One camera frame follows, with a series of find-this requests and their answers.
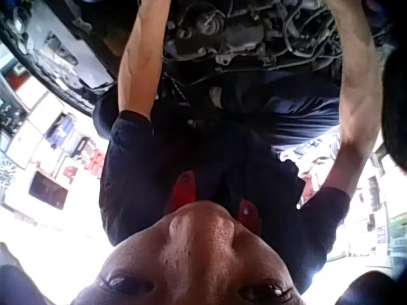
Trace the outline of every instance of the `shirt sleeve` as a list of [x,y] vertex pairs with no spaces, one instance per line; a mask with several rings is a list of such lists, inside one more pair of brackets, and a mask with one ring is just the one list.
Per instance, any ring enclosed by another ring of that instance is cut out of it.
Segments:
[[325,265],[336,240],[336,230],[348,214],[349,206],[349,195],[333,187],[322,187],[302,206],[300,213],[309,253],[298,278],[297,288],[301,293]]
[[123,111],[113,125],[100,179],[99,207],[112,245],[152,226],[164,214],[165,147],[150,121]]

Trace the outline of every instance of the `black shirt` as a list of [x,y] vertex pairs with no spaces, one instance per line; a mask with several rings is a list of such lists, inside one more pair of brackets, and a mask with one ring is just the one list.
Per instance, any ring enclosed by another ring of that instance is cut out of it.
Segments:
[[326,263],[350,198],[323,187],[300,210],[305,183],[291,161],[281,162],[248,127],[225,121],[209,140],[182,145],[154,135],[143,116],[124,111],[116,120],[100,182],[99,205],[113,245],[152,226],[167,211],[181,173],[195,176],[198,200],[213,200],[236,217],[242,200],[261,219],[260,237],[286,263],[299,292]]

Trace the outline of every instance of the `engine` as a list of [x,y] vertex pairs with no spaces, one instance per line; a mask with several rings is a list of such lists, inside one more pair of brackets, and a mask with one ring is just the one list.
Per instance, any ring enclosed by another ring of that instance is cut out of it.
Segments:
[[166,63],[205,63],[221,74],[315,61],[321,69],[341,57],[322,0],[179,0],[176,6],[167,23]]

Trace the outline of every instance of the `red collar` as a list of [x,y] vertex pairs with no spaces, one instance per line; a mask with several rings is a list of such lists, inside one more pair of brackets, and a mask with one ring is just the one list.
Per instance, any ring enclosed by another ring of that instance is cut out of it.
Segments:
[[[168,213],[175,212],[179,208],[196,200],[197,185],[195,181],[195,174],[190,170],[180,174],[178,177],[172,191]],[[240,202],[239,211],[235,218],[252,233],[258,234],[259,213],[257,208],[249,200],[242,200]]]

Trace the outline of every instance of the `man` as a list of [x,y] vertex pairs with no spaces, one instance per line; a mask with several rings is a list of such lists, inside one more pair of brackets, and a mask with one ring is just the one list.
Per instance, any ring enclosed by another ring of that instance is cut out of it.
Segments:
[[[233,119],[232,113],[201,137],[176,107],[155,104],[170,0],[143,0],[121,61],[120,115],[100,185],[105,230],[118,246],[75,304],[301,303],[347,214],[382,110],[375,46],[360,0],[327,2],[343,48],[341,147],[321,190],[297,210],[298,169],[275,152],[336,124],[333,91],[296,105],[270,92],[306,92],[307,77],[267,74],[247,93],[248,81],[234,76],[243,84],[224,86],[221,105],[235,95],[246,110],[245,98],[263,98],[275,121]],[[279,85],[287,78],[291,88]]]

